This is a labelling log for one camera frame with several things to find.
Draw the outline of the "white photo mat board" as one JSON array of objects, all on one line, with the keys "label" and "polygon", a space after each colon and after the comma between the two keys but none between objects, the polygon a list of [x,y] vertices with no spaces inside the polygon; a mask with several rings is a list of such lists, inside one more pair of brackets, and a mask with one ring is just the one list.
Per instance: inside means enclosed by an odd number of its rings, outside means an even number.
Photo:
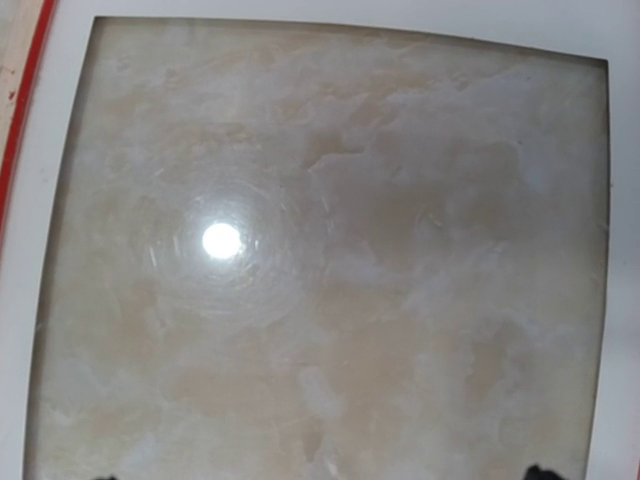
[{"label": "white photo mat board", "polygon": [[362,25],[565,54],[609,66],[605,326],[586,475],[639,470],[639,5],[635,1],[63,1],[30,96],[1,256],[1,475],[23,475],[29,374],[56,184],[93,22],[101,16]]}]

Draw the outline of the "red wooden picture frame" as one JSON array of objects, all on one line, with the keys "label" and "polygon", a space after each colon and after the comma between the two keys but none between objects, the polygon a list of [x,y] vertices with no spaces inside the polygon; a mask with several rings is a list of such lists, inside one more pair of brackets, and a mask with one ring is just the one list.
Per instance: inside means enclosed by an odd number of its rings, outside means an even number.
[{"label": "red wooden picture frame", "polygon": [[1,230],[4,230],[22,130],[55,0],[19,1],[1,62]]}]

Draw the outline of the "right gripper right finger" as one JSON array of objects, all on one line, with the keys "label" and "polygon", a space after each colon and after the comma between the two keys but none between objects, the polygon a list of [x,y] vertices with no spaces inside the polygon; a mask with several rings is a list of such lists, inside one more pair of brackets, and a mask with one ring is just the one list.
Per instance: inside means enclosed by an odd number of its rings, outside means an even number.
[{"label": "right gripper right finger", "polygon": [[553,470],[544,469],[534,464],[527,468],[525,480],[556,480],[556,473]]}]

